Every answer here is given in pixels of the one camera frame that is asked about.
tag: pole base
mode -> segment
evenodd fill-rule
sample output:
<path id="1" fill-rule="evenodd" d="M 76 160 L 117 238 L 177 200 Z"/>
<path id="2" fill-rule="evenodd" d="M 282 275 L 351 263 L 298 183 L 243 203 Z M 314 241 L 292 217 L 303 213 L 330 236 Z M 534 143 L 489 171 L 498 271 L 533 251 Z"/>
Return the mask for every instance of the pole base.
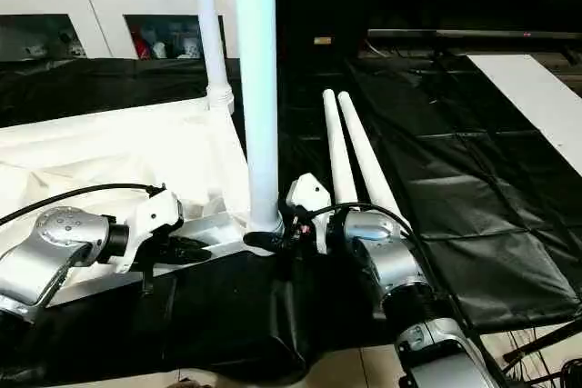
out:
<path id="1" fill-rule="evenodd" d="M 217 107 L 226 105 L 228 112 L 232 115 L 235 111 L 235 95 L 229 84 L 209 84 L 206 88 L 208 106 Z"/>

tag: white cylinder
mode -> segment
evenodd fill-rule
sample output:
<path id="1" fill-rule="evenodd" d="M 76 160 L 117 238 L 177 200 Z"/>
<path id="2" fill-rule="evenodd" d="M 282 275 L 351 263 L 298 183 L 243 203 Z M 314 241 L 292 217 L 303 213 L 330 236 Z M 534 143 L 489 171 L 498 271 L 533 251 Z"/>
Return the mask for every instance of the white cylinder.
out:
<path id="1" fill-rule="evenodd" d="M 324 109 L 326 111 L 327 142 L 336 202 L 339 204 L 357 202 L 356 184 L 354 184 L 352 167 L 347 157 L 346 140 L 339 120 L 336 95 L 332 90 L 324 91 Z"/>
<path id="2" fill-rule="evenodd" d="M 275 0 L 236 0 L 245 108 L 250 229 L 278 231 Z"/>
<path id="3" fill-rule="evenodd" d="M 198 24 L 200 25 L 206 74 L 208 75 L 206 89 L 208 104 L 211 106 L 225 104 L 232 114 L 235 98 L 226 79 L 225 55 L 215 0 L 197 0 L 197 2 L 199 8 Z"/>
<path id="4" fill-rule="evenodd" d="M 366 189 L 370 196 L 370 200 L 373 204 L 382 206 L 397 214 L 403 220 L 406 220 L 402 213 L 400 213 L 400 209 L 398 208 L 396 199 L 392 194 L 390 185 L 388 185 L 384 173 L 382 173 L 380 163 L 378 162 L 374 149 L 372 149 L 372 145 L 367 138 L 364 126 L 357 116 L 352 99 L 345 91 L 342 91 L 337 99 L 339 100 L 344 119 L 346 120 L 347 131 L 349 132 L 352 144 L 354 145 L 357 162 L 359 163 L 360 171 L 364 176 L 364 182 L 366 183 Z"/>

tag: red object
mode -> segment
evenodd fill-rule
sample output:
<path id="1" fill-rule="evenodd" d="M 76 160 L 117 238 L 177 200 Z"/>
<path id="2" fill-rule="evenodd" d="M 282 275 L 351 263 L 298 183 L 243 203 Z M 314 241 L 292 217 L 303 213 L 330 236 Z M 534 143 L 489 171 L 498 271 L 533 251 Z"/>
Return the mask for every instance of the red object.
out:
<path id="1" fill-rule="evenodd" d="M 139 59 L 150 59 L 152 54 L 146 40 L 135 30 L 131 30 L 131 39 L 134 41 L 135 51 Z"/>

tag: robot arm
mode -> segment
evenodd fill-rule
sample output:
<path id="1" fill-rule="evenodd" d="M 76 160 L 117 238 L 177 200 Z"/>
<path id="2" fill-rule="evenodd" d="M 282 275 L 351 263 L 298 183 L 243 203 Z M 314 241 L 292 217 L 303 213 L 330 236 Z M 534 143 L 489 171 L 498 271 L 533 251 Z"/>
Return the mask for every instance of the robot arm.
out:
<path id="1" fill-rule="evenodd" d="M 182 222 L 181 205 L 170 191 L 140 204 L 124 224 L 77 208 L 50 209 L 38 217 L 22 243 L 0 258 L 0 311 L 32 323 L 69 268 L 99 262 L 125 273 L 145 241 L 159 231 L 169 234 Z"/>
<path id="2" fill-rule="evenodd" d="M 406 372 L 402 386 L 497 388 L 481 353 L 447 302 L 437 298 L 410 242 L 394 235 L 395 228 L 383 214 L 352 210 L 335 214 L 327 232 L 341 234 L 344 241 L 356 239 L 366 249 L 375 272 L 374 294 L 399 333 L 395 347 Z"/>

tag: white pole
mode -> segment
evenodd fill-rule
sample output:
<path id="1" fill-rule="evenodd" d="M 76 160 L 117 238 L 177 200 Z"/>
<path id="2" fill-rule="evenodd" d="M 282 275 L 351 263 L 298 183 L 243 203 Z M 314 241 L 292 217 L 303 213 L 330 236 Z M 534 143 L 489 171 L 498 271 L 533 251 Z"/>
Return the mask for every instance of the white pole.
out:
<path id="1" fill-rule="evenodd" d="M 236 21 L 245 107 L 250 229 L 280 231 L 275 0 L 236 0 Z"/>
<path id="2" fill-rule="evenodd" d="M 225 55 L 218 24 L 215 0 L 197 0 L 198 23 L 202 35 L 208 87 L 206 95 L 210 106 L 226 104 L 230 114 L 235 110 L 233 90 L 226 79 Z"/>
<path id="3" fill-rule="evenodd" d="M 346 140 L 339 120 L 336 95 L 332 90 L 324 91 L 324 109 L 326 110 L 327 142 L 336 202 L 339 204 L 357 202 L 356 185 L 347 157 Z"/>
<path id="4" fill-rule="evenodd" d="M 360 165 L 362 175 L 364 176 L 364 182 L 366 182 L 366 189 L 370 196 L 370 200 L 373 204 L 377 204 L 392 211 L 406 221 L 406 218 L 404 218 L 402 213 L 400 213 L 400 209 L 398 208 L 396 199 L 392 194 L 390 185 L 388 185 L 384 173 L 382 173 L 380 163 L 378 162 L 374 149 L 372 149 L 372 145 L 367 138 L 364 126 L 357 116 L 352 99 L 345 91 L 342 91 L 337 99 L 339 100 L 339 105 L 341 106 L 342 113 L 346 119 L 347 131 L 352 139 L 357 161 Z"/>

